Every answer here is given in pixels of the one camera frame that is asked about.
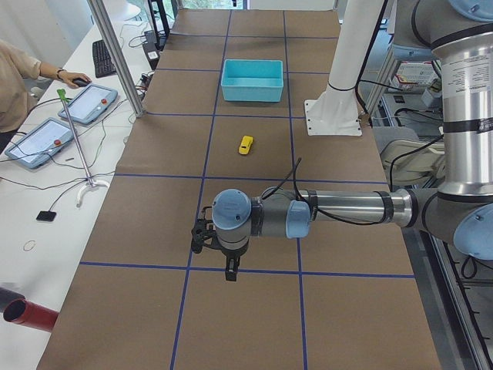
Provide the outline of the person hand on mouse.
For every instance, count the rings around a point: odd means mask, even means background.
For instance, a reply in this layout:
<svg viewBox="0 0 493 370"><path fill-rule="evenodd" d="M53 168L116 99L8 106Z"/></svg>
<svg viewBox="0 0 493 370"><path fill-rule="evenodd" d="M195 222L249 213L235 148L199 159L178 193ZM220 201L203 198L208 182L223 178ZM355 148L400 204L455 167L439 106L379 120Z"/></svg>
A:
<svg viewBox="0 0 493 370"><path fill-rule="evenodd" d="M79 87L85 87L92 81L86 74L77 72L68 72L61 70L58 72L58 78L63 81L67 86L77 89Z"/></svg>

